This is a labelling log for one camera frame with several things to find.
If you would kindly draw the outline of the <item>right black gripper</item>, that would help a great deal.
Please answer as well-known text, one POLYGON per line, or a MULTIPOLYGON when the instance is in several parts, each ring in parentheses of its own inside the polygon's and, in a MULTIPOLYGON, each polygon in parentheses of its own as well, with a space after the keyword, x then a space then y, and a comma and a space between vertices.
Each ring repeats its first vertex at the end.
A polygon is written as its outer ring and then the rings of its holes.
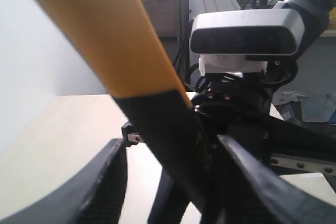
POLYGON ((213 176, 229 136, 278 175, 335 175, 335 140, 269 115, 273 88, 212 74, 192 99, 176 89, 121 100, 135 134, 172 176, 213 176))

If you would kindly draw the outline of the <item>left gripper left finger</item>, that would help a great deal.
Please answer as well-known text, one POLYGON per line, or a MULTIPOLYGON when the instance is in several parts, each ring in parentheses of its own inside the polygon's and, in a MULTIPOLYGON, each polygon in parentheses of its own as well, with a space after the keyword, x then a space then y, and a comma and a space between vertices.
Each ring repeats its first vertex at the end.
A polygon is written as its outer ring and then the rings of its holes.
POLYGON ((118 223, 127 180, 126 143, 114 138, 68 181, 1 223, 118 223))

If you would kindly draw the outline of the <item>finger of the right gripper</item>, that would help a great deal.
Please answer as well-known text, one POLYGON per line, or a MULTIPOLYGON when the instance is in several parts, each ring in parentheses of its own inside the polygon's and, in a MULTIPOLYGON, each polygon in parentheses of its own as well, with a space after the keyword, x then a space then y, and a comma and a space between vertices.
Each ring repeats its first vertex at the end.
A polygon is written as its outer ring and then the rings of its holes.
POLYGON ((158 189, 147 223, 181 223, 190 200, 176 185, 169 174, 162 169, 158 189))

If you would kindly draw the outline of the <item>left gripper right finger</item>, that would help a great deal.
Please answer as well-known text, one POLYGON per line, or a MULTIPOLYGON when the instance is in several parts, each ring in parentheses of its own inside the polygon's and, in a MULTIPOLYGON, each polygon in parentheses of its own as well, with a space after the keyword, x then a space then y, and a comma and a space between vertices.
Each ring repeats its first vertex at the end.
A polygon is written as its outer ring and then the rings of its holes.
POLYGON ((335 223, 335 206, 280 178, 232 137, 219 135, 218 140, 232 162, 230 173, 247 185, 261 215, 269 214, 278 223, 335 223))

